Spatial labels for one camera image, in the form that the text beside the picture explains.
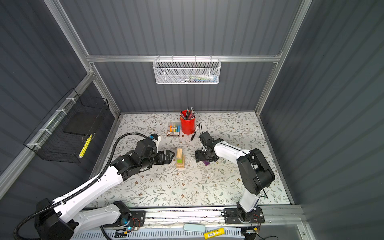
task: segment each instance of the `table surface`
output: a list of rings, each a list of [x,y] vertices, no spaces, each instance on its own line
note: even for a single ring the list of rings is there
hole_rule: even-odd
[[[177,169],[175,159],[169,165],[153,166],[151,170],[136,174],[109,189],[88,207],[103,207],[117,200],[122,200],[128,207],[235,205],[239,201],[245,187],[237,166],[221,158],[208,166],[196,163],[194,152],[201,149],[199,132],[193,141],[190,141],[191,135],[183,133],[180,137],[166,137],[169,121],[179,121],[179,114],[125,114],[113,143],[128,132],[140,132],[147,136],[159,134],[162,136],[159,151],[169,149],[176,153],[177,148],[182,148],[185,168]],[[198,113],[196,124],[200,122],[203,131],[208,131],[214,139],[221,138],[240,148],[262,151],[276,179],[265,188],[268,199],[262,197],[259,204],[290,203],[255,113]],[[114,159],[134,149],[141,139],[136,135],[122,139]]]

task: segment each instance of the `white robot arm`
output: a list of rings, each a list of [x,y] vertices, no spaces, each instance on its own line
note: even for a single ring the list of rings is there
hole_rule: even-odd
[[[26,240],[18,234],[18,231],[25,222],[33,218],[35,218],[35,228],[44,240],[69,240],[74,234],[105,224],[117,223],[120,226],[126,226],[131,219],[131,213],[122,201],[116,201],[99,209],[81,210],[111,187],[122,183],[134,174],[143,172],[140,171],[141,169],[146,167],[150,169],[153,165],[170,164],[175,155],[169,150],[165,153],[157,151],[160,136],[152,134],[147,138],[145,135],[138,134],[145,139],[137,143],[135,150],[112,161],[117,143],[130,134],[138,133],[124,134],[116,140],[109,160],[98,176],[53,201],[43,199],[38,202],[36,212],[19,223],[13,232],[13,237],[16,240]],[[275,179],[263,154],[258,149],[250,151],[232,146],[222,139],[213,140],[208,132],[202,133],[199,139],[205,149],[195,151],[196,162],[215,162],[222,157],[239,167],[246,190],[237,204],[237,216],[242,222],[249,222],[257,207],[260,191]]]
[[[214,140],[208,132],[200,134],[204,150],[195,151],[196,162],[216,162],[219,157],[227,159],[239,167],[245,190],[237,204],[237,216],[242,222],[249,222],[257,208],[264,187],[275,180],[268,162],[259,149],[246,150],[232,146],[223,139]]]
[[[112,161],[119,140],[132,134],[140,135],[144,139],[137,142],[134,150]],[[83,212],[81,210],[97,196],[132,175],[149,170],[153,165],[170,164],[175,154],[169,150],[157,151],[160,140],[161,137],[157,134],[147,137],[134,132],[119,137],[106,166],[99,175],[53,201],[43,199],[38,202],[36,212],[22,220],[14,229],[14,239],[27,240],[21,237],[18,231],[23,224],[33,218],[35,228],[40,238],[44,240],[69,240],[74,234],[105,224],[126,225],[131,219],[131,214],[122,201],[116,201],[99,209]]]

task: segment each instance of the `black wire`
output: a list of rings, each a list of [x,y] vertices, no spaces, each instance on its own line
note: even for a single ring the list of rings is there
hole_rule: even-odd
[[[201,124],[201,122],[199,123],[199,132],[200,132],[200,135],[203,133],[203,125]]]
[[[260,197],[265,197],[266,199],[269,199],[269,198],[268,198],[268,195],[266,194],[266,192],[265,192],[265,190],[264,190],[264,188],[263,188],[263,192],[264,192],[265,196],[260,196]]]
[[[199,132],[200,134],[203,133],[203,125],[201,124],[201,122],[199,123]]]
[[[237,148],[232,147],[232,146],[229,146],[229,145],[225,145],[225,146],[227,146],[227,147],[231,147],[231,148],[233,148],[233,149],[236,149],[236,150],[238,150],[238,151],[240,151],[240,152],[242,152],[242,153],[244,153],[244,154],[246,155],[246,153],[243,152],[243,151],[241,151],[240,149],[237,149]]]
[[[141,173],[141,172],[145,172],[145,171],[148,171],[150,168],[148,168],[148,169],[146,169],[146,170],[143,170],[143,171],[139,171],[139,173]]]
[[[105,232],[103,226],[100,226],[100,230],[101,230],[102,234],[104,235],[104,237],[105,237],[107,240],[112,240],[112,239],[107,235],[107,233]]]
[[[101,179],[101,177],[104,175],[104,173],[107,171],[107,169],[109,168],[109,165],[111,164],[111,161],[112,161],[112,158],[113,158],[113,154],[115,153],[115,149],[119,143],[119,141],[123,138],[123,137],[126,137],[128,135],[139,135],[139,136],[142,136],[144,138],[148,138],[147,136],[145,136],[144,134],[141,134],[141,133],[138,133],[138,132],[129,132],[129,133],[126,133],[126,134],[123,134],[121,135],[115,142],[115,144],[113,145],[113,148],[112,148],[112,151],[111,151],[111,155],[109,156],[109,159],[107,161],[107,164],[105,165],[105,167],[103,168],[103,170],[101,171],[101,173],[97,176],[97,178],[95,178],[94,180],[92,180],[90,183],[88,183],[85,187],[83,187],[82,189],[78,190],[77,192],[75,192],[74,194],[66,197],[65,199],[61,200],[60,202],[57,202],[55,204],[52,204],[50,206],[47,206],[43,209],[41,209],[40,211],[37,211],[31,215],[29,215],[28,217],[26,217],[25,219],[21,220],[21,222],[15,227],[15,229],[13,230],[13,233],[12,233],[12,236],[15,240],[40,240],[41,238],[25,238],[25,237],[22,237],[19,235],[19,230],[20,228],[26,223],[28,222],[29,220],[33,219],[34,217],[40,215],[41,213],[44,213],[48,210],[51,210],[59,205],[61,205],[62,203],[65,203],[67,202],[68,200],[74,198],[75,196],[79,195],[80,193],[84,192],[86,189],[88,189],[90,186],[92,186],[93,184],[95,184],[98,179]]]
[[[231,215],[231,214],[228,214],[226,212],[221,212],[221,216],[222,217],[237,217],[237,214]]]
[[[277,237],[277,236],[268,236],[268,237],[265,237],[265,238],[263,238],[262,236],[260,236],[257,232],[255,232],[256,233],[256,235],[258,235],[261,239],[263,239],[263,240],[265,240],[265,239],[267,239],[267,238],[271,238],[271,237],[275,237],[276,238],[276,240],[279,240],[279,238]]]

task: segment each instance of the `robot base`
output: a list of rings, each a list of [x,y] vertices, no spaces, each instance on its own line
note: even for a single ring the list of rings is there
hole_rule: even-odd
[[[224,209],[224,215],[227,217],[224,217],[225,224],[239,224],[239,223],[265,223],[264,214],[261,208],[257,207],[256,210],[253,210],[249,217],[247,219],[248,221],[240,221],[238,215],[237,215],[238,209],[237,208],[230,208],[230,209]]]
[[[145,211],[131,211],[132,218],[136,218],[139,220],[139,224],[137,223],[137,220],[135,220],[135,227],[142,227],[144,226],[144,220],[145,220]],[[104,227],[118,227],[117,223],[113,224],[105,224]],[[126,227],[133,227],[133,221],[126,226]]]

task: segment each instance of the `light blue eraser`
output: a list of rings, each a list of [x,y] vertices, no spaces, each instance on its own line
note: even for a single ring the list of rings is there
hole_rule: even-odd
[[[200,224],[186,223],[184,224],[184,231],[205,232],[205,226]]]

